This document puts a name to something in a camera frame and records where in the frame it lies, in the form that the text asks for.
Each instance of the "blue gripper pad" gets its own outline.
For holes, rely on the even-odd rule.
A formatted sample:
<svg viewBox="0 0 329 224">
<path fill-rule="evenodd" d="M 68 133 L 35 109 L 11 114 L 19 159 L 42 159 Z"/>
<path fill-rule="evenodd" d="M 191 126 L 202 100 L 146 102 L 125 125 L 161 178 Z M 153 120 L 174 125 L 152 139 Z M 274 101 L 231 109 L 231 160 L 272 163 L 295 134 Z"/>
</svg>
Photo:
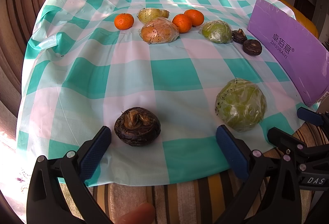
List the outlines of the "blue gripper pad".
<svg viewBox="0 0 329 224">
<path fill-rule="evenodd" d="M 246 181 L 249 177 L 248 160 L 244 154 L 240 151 L 238 146 L 233 140 L 233 135 L 229 130 L 225 128 L 225 125 L 221 125 L 216 130 L 216 141 L 222 150 L 227 162 L 234 171 L 234 174 L 243 181 Z"/>
<path fill-rule="evenodd" d="M 90 179 L 95 173 L 99 162 L 111 144 L 111 130 L 103 126 L 93 140 L 86 141 L 85 143 L 89 142 L 91 142 L 91 146 L 89 146 L 89 150 L 85 153 L 79 164 L 79 177 L 82 182 Z"/>
<path fill-rule="evenodd" d="M 309 122 L 317 127 L 323 125 L 323 119 L 318 113 L 315 113 L 304 107 L 298 108 L 297 116 L 298 116 L 298 118 L 300 118 L 306 122 Z"/>
</svg>

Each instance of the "yellow sofa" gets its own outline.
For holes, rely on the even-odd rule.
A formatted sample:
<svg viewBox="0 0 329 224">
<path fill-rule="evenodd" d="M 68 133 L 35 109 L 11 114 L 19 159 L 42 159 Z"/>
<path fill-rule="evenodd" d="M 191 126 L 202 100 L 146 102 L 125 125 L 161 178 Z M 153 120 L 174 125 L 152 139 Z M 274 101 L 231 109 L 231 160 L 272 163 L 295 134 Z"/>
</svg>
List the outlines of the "yellow sofa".
<svg viewBox="0 0 329 224">
<path fill-rule="evenodd" d="M 306 16 L 304 16 L 300 11 L 298 11 L 295 7 L 293 7 L 290 3 L 285 0 L 279 0 L 280 2 L 287 5 L 294 13 L 296 20 L 307 28 L 309 32 L 311 32 L 317 39 L 319 38 L 319 32 L 316 29 L 316 26 L 310 21 Z"/>
</svg>

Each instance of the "purple box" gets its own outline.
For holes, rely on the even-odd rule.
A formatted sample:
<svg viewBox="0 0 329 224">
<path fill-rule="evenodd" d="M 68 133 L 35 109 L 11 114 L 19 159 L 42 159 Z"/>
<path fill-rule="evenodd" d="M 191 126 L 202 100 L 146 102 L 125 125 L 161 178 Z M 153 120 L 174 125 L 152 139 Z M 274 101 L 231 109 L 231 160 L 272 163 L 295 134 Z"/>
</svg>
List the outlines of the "purple box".
<svg viewBox="0 0 329 224">
<path fill-rule="evenodd" d="M 248 30 L 280 63 L 307 106 L 329 94 L 329 52 L 295 19 L 257 0 Z"/>
</svg>

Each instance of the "orange fruit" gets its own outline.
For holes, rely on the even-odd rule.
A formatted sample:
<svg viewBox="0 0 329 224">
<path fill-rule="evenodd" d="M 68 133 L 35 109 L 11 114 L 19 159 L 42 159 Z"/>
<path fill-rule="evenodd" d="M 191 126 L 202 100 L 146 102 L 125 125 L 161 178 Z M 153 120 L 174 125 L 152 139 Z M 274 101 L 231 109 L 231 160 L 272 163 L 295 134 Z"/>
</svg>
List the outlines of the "orange fruit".
<svg viewBox="0 0 329 224">
<path fill-rule="evenodd" d="M 178 27 L 179 33 L 188 32 L 192 27 L 192 20 L 184 14 L 178 14 L 172 22 Z"/>
<path fill-rule="evenodd" d="M 203 23 L 203 21 L 205 20 L 203 13 L 201 13 L 198 10 L 194 10 L 194 9 L 186 10 L 184 15 L 191 18 L 192 26 L 200 26 Z"/>
<path fill-rule="evenodd" d="M 131 28 L 133 24 L 134 17 L 131 14 L 119 14 L 114 18 L 114 26 L 120 30 Z"/>
</svg>

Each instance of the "plastic wrap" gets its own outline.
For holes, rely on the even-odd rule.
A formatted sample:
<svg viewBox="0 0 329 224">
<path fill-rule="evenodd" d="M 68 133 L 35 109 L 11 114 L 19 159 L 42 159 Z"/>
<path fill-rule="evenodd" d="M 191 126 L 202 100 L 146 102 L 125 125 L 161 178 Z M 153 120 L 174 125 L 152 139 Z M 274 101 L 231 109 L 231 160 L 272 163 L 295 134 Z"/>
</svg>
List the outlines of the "plastic wrap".
<svg viewBox="0 0 329 224">
<path fill-rule="evenodd" d="M 145 24 L 139 34 L 148 44 L 166 43 L 177 39 L 179 30 L 167 18 L 159 17 Z"/>
<path fill-rule="evenodd" d="M 215 43 L 230 43 L 233 41 L 231 26 L 222 20 L 212 20 L 204 23 L 199 33 L 207 40 Z"/>
<path fill-rule="evenodd" d="M 251 130 L 264 118 L 266 98 L 249 80 L 230 80 L 216 97 L 215 112 L 236 131 Z"/>
<path fill-rule="evenodd" d="M 141 21 L 143 24 L 146 24 L 147 22 L 158 17 L 168 18 L 169 11 L 157 8 L 143 8 L 137 13 L 137 17 L 139 21 Z"/>
</svg>

